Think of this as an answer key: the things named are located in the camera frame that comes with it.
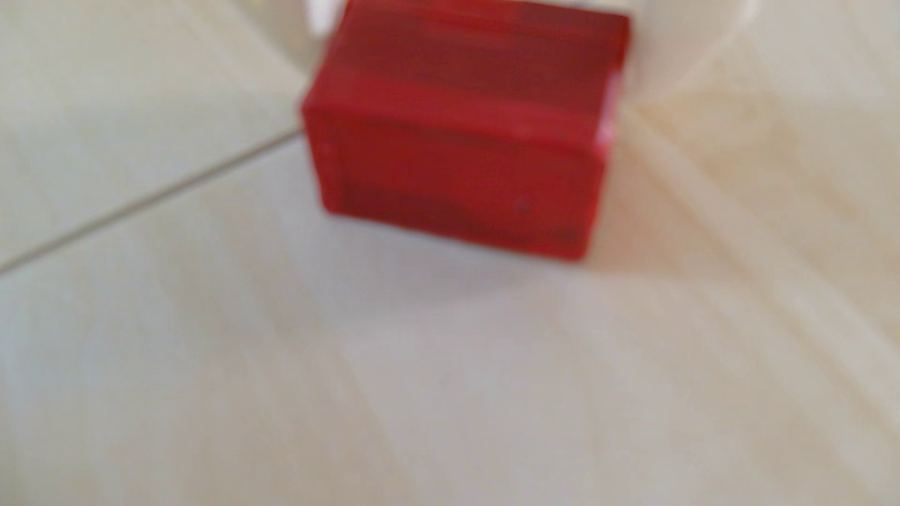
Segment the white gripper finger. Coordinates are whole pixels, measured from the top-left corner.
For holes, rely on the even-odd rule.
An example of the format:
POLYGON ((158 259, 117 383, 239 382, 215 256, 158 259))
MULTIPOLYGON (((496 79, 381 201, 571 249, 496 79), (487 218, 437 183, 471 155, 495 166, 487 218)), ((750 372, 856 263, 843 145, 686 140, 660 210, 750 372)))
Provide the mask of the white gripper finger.
POLYGON ((629 1, 633 42, 624 99, 649 102, 672 91, 751 22, 759 1, 629 1))
POLYGON ((346 1, 306 1, 309 34, 314 39, 329 37, 343 15, 346 1))

